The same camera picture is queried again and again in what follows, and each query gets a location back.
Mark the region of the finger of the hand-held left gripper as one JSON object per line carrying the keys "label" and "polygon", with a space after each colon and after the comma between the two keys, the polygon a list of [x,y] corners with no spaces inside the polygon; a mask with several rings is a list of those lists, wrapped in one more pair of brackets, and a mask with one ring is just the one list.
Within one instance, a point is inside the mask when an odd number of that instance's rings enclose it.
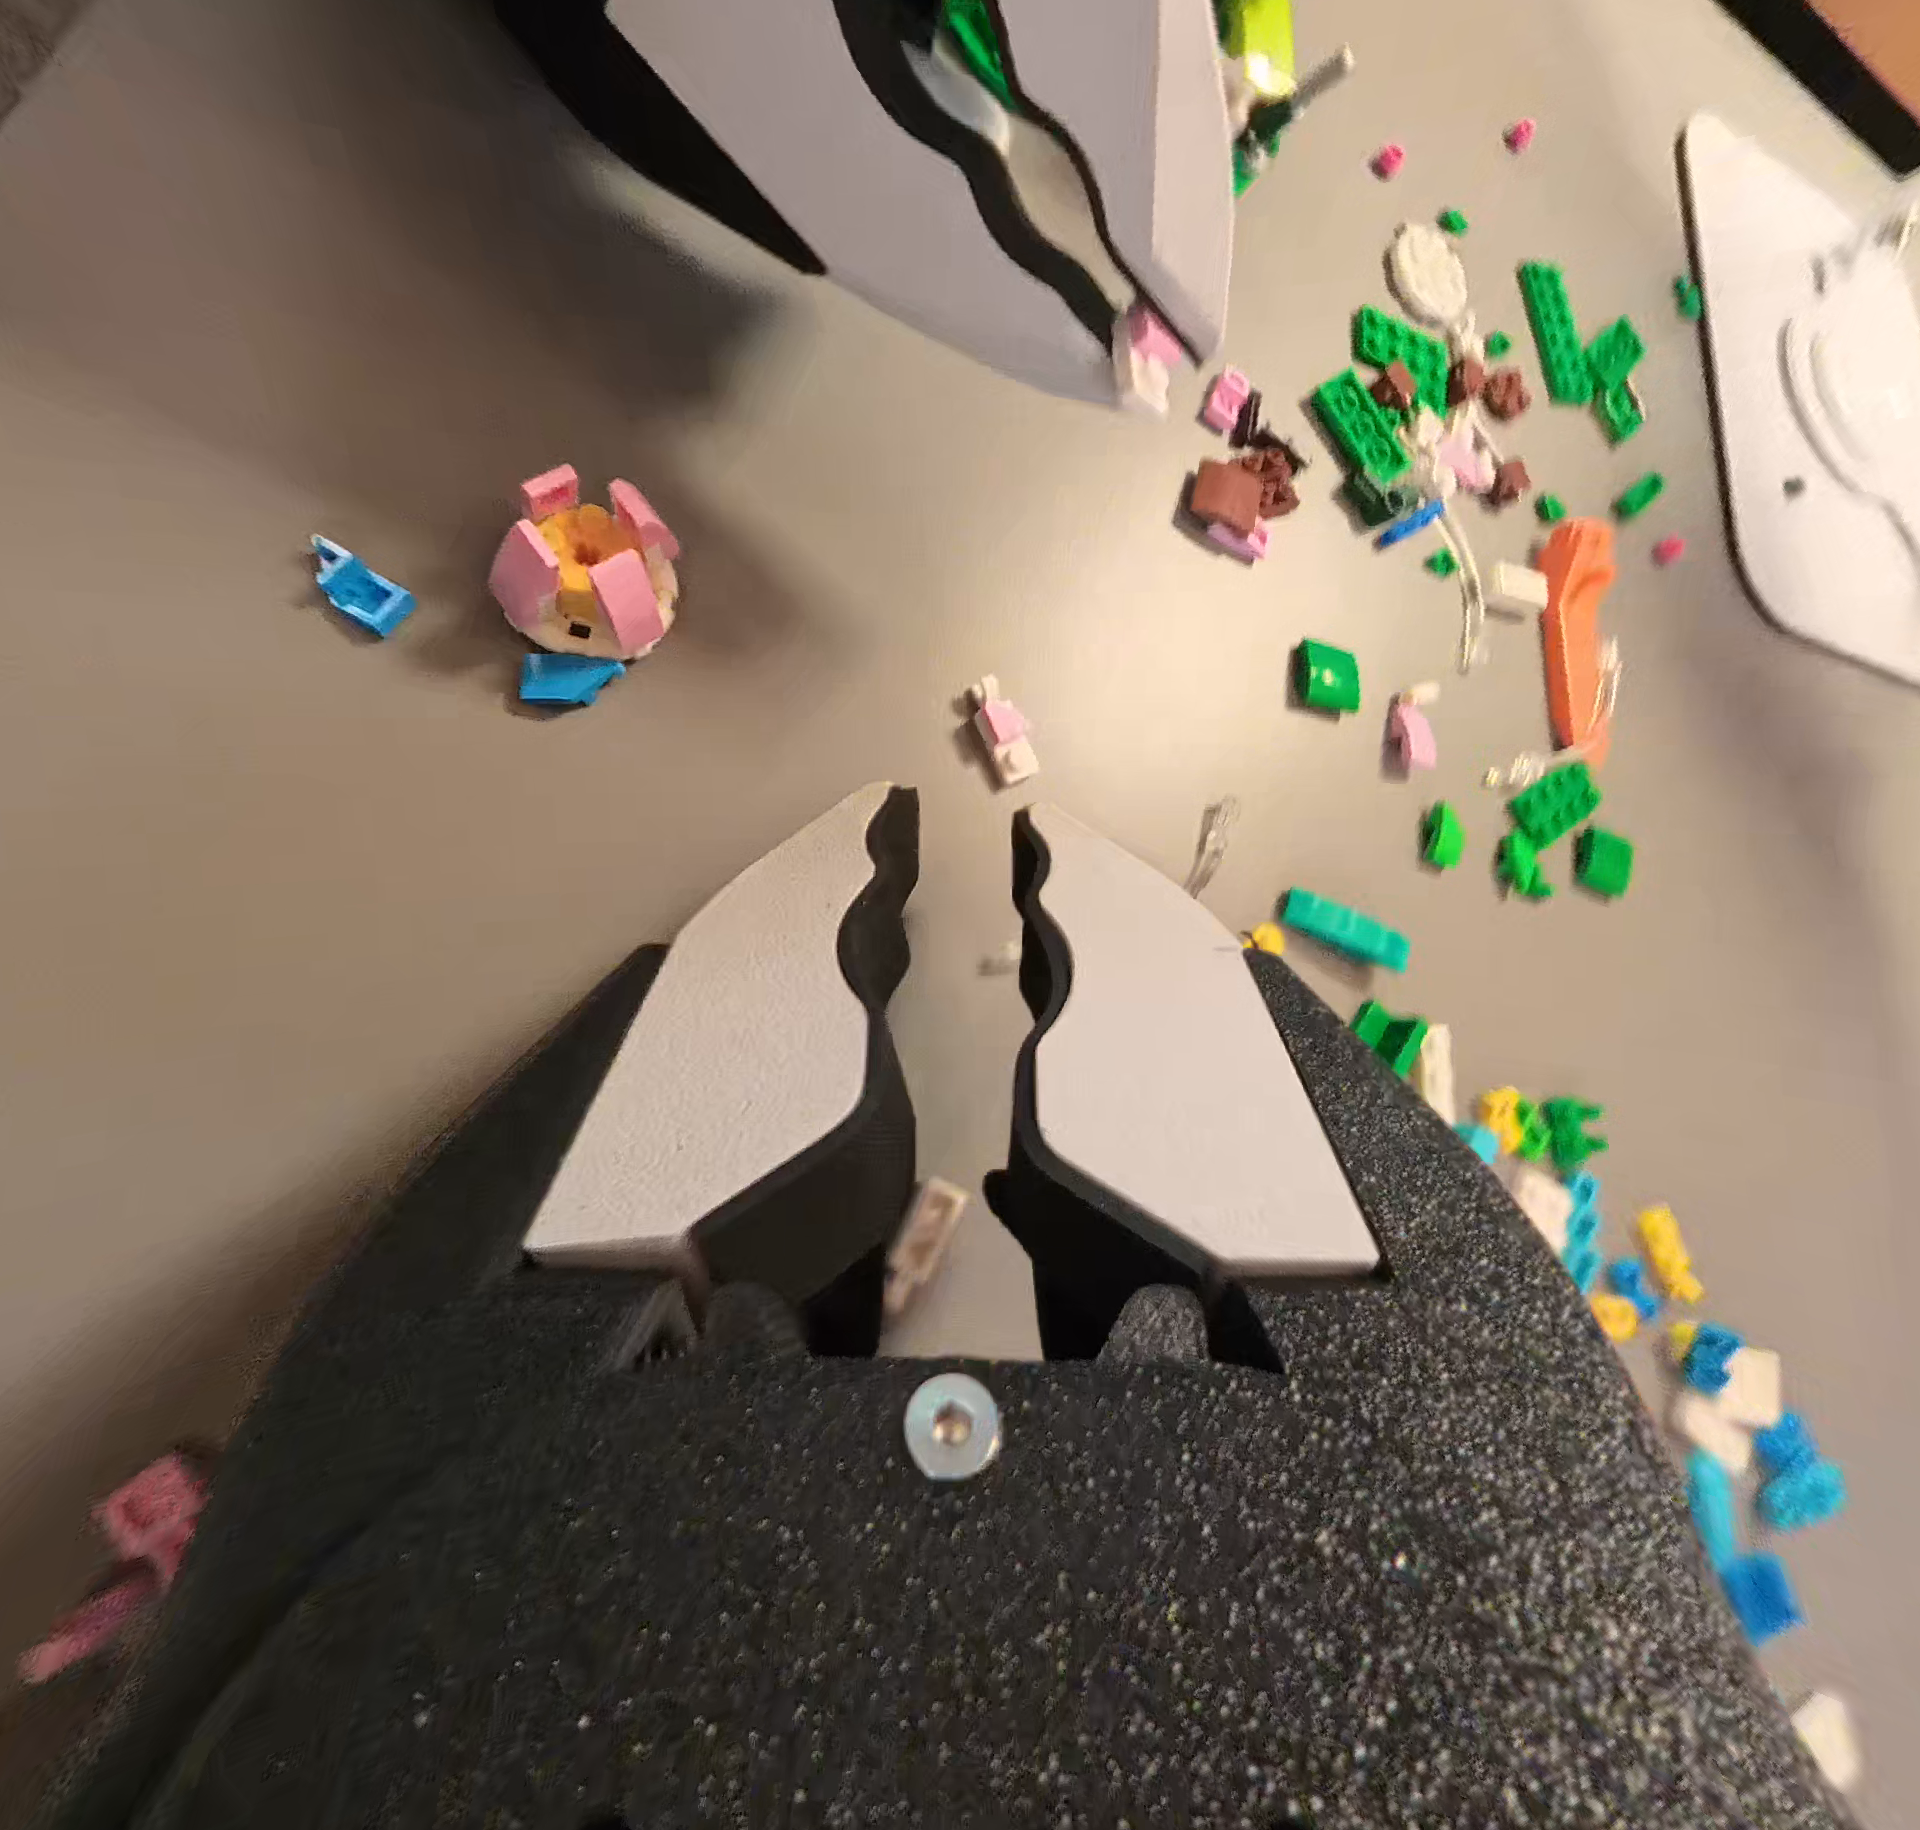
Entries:
{"label": "finger of the hand-held left gripper", "polygon": [[606,25],[865,305],[1061,404],[1119,410],[1119,305],[1011,152],[912,72],[893,0],[606,0]]}
{"label": "finger of the hand-held left gripper", "polygon": [[[1072,163],[1133,305],[1170,325],[1186,363],[1202,363],[1236,285],[1236,117],[1213,0],[983,0],[983,13],[1011,78],[1000,117]],[[901,298],[901,319],[976,363],[1108,360],[1128,305],[1035,223],[1018,163],[966,117],[944,125],[956,135],[934,146],[966,187],[956,233],[976,253],[912,242],[920,298]]]}

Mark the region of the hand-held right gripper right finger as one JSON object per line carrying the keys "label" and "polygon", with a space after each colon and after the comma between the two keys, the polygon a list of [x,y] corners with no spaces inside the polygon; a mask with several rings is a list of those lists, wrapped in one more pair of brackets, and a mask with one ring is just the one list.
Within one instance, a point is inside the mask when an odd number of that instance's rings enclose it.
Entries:
{"label": "hand-held right gripper right finger", "polygon": [[983,1201],[1031,1251],[1047,1367],[1096,1367],[1137,1291],[1186,1291],[1202,1355],[1277,1372],[1256,1297],[1379,1281],[1379,1230],[1251,946],[1052,800],[1018,815],[1018,910],[1031,1038]]}

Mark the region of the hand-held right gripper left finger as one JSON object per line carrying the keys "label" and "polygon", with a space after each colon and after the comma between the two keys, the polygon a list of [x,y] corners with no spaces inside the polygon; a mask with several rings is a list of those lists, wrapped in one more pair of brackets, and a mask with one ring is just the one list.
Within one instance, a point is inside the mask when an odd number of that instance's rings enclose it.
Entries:
{"label": "hand-held right gripper left finger", "polygon": [[855,786],[665,946],[532,1222],[538,1271],[771,1291],[815,1355],[879,1355],[912,1208],[893,1041],[920,786]]}

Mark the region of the pink and white lego piece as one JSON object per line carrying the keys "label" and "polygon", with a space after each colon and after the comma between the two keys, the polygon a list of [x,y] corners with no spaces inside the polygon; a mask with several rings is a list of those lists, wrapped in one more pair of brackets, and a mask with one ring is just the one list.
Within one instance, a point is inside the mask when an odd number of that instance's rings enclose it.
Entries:
{"label": "pink and white lego piece", "polygon": [[1133,298],[1108,339],[1119,410],[1170,418],[1170,378],[1186,360],[1186,339],[1145,298]]}

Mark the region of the green lego assembly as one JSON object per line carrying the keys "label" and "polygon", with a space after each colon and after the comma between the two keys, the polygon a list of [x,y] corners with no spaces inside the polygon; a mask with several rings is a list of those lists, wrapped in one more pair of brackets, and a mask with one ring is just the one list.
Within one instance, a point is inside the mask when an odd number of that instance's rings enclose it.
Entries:
{"label": "green lego assembly", "polygon": [[1217,33],[1217,94],[1236,125],[1236,195],[1262,181],[1277,140],[1306,100],[1351,78],[1351,41],[1320,63],[1303,63],[1290,0],[1213,0]]}

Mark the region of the teal lego brick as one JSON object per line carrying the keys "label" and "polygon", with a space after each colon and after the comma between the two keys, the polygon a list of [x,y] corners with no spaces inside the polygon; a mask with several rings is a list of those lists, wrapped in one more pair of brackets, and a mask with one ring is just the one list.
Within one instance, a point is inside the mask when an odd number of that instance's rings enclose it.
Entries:
{"label": "teal lego brick", "polygon": [[1335,908],[1320,890],[1284,890],[1277,929],[1320,938],[1340,962],[1372,962],[1372,969],[1391,969],[1391,978],[1411,969],[1411,936],[1391,936],[1372,910]]}

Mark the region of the white lego plate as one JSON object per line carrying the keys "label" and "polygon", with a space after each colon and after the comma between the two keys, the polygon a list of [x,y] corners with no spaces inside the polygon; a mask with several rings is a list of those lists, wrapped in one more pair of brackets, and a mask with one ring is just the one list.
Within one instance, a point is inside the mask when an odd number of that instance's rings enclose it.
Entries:
{"label": "white lego plate", "polygon": [[909,1319],[928,1281],[944,1275],[956,1222],[971,1208],[971,1191],[928,1174],[901,1221],[901,1240],[885,1251],[885,1319]]}

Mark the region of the pile of green brown lego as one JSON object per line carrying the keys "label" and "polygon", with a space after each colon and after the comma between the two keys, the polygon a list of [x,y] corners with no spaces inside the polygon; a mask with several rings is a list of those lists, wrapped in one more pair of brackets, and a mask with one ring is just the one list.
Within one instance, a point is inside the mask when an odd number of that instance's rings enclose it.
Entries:
{"label": "pile of green brown lego", "polygon": [[[1391,305],[1360,305],[1351,363],[1306,395],[1335,500],[1379,544],[1454,534],[1454,500],[1535,500],[1542,528],[1566,528],[1571,500],[1545,494],[1507,437],[1535,395],[1583,410],[1606,448],[1628,448],[1649,418],[1634,389],[1649,339],[1628,314],[1583,325],[1571,272],[1542,253],[1517,266],[1528,378],[1517,339],[1477,314],[1469,233],[1477,218],[1458,207],[1403,218],[1379,253]],[[1186,528],[1236,560],[1262,560],[1306,494],[1306,452],[1262,426],[1251,373],[1217,373],[1194,418],[1224,452],[1186,485]]]}

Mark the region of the small pink white lego flower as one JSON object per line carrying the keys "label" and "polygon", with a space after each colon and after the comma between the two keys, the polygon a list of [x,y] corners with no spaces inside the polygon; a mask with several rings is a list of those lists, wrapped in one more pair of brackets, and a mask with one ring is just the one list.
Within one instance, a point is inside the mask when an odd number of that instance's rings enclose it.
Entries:
{"label": "small pink white lego flower", "polygon": [[994,786],[1024,786],[1035,779],[1035,742],[1031,742],[1031,717],[1000,693],[1000,679],[971,679],[966,693],[966,721],[971,721],[971,742],[994,773]]}

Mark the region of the green lego plate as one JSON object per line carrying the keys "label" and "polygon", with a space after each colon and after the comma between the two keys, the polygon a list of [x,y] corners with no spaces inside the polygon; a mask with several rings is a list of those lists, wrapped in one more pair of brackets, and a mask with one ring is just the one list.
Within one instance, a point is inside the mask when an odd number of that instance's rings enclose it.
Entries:
{"label": "green lego plate", "polygon": [[1507,813],[1528,834],[1528,847],[1545,852],[1558,839],[1602,815],[1602,779],[1583,757],[1571,757],[1517,786]]}

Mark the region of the large pink lego flower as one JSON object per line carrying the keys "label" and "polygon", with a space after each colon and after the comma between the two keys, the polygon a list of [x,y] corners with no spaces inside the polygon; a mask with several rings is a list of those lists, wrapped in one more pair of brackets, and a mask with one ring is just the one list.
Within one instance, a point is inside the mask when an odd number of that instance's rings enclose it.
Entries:
{"label": "large pink lego flower", "polygon": [[639,485],[586,494],[580,467],[521,485],[487,597],[547,658],[643,662],[677,619],[677,534]]}

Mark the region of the pile of blue yellow lego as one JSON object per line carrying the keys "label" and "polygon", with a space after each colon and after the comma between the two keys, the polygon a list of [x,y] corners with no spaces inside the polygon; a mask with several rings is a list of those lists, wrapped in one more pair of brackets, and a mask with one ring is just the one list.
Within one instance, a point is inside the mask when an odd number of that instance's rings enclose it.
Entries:
{"label": "pile of blue yellow lego", "polygon": [[1806,1623],[1778,1554],[1760,1532],[1811,1532],[1847,1506],[1847,1474],[1787,1415],[1778,1355],[1718,1324],[1673,1201],[1628,1221],[1628,1251],[1602,1240],[1602,1098],[1481,1097],[1454,1137],[1507,1181],[1566,1260],[1606,1342],[1662,1355],[1662,1428],[1687,1451],[1687,1519],[1751,1648]]}

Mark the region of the orange brick separator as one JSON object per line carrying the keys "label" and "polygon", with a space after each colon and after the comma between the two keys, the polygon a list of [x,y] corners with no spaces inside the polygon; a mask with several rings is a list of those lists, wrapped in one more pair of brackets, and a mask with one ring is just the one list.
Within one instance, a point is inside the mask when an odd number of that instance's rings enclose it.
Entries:
{"label": "orange brick separator", "polygon": [[1611,701],[1618,701],[1618,639],[1602,625],[1602,608],[1611,594],[1611,528],[1566,520],[1535,556],[1535,566],[1545,574],[1545,608],[1542,608],[1545,740],[1602,773],[1611,748]]}

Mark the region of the white rounded board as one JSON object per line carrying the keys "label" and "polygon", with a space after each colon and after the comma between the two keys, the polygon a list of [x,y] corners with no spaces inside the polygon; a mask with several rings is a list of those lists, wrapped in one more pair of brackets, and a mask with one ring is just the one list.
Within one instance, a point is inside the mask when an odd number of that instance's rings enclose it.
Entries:
{"label": "white rounded board", "polygon": [[1738,574],[1778,633],[1920,684],[1916,195],[1856,218],[1703,109],[1680,207]]}

